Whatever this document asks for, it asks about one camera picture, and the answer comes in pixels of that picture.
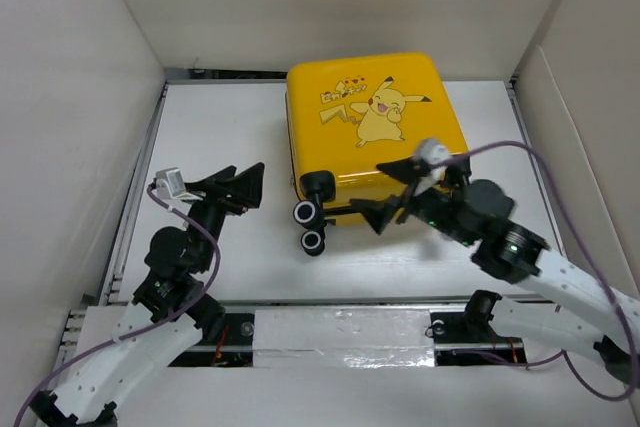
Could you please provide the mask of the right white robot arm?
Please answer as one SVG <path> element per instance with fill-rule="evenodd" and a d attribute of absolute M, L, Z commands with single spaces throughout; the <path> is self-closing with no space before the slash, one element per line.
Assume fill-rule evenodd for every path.
<path fill-rule="evenodd" d="M 607 285 L 598 271 L 587 273 L 552 249 L 536 233 L 511 219 L 515 202 L 495 182 L 471 179 L 470 156 L 414 154 L 380 163 L 378 170 L 400 182 L 401 193 L 383 200 L 352 199 L 326 209 L 337 186 L 328 171 L 299 180 L 302 198 L 294 208 L 304 227 L 303 249 L 324 249 L 328 218 L 362 217 L 376 234 L 414 217 L 445 237 L 473 248 L 470 260 L 490 277 L 536 293 L 559 306 L 543 314 L 487 290 L 475 291 L 462 315 L 462 328 L 474 340 L 495 333 L 530 338 L 578 354 L 605 368 L 632 389 L 639 386 L 639 303 Z"/>

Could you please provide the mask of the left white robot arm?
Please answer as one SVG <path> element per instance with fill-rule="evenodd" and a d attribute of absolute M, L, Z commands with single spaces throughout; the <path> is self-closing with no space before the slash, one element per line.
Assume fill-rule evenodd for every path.
<path fill-rule="evenodd" d="M 184 181 L 177 168 L 159 171 L 148 197 L 179 217 L 181 228 L 154 233 L 134 291 L 109 340 L 76 356 L 82 367 L 67 381 L 41 384 L 26 402 L 46 426 L 115 426 L 127 397 L 187 348 L 222 334 L 225 309 L 209 288 L 221 264 L 219 238 L 229 216 L 260 206 L 265 166 L 230 165 L 202 180 Z"/>

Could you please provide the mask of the yellow cartoon suitcase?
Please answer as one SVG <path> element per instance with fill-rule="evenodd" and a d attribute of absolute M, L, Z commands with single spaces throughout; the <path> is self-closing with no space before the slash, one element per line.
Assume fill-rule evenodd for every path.
<path fill-rule="evenodd" d="M 362 221 L 353 199 L 384 200 L 401 183 L 379 163 L 409 157 L 435 137 L 451 153 L 467 142 L 434 61 L 420 52 L 301 63 L 286 76 L 293 218 L 306 254 L 320 255 L 329 225 Z"/>

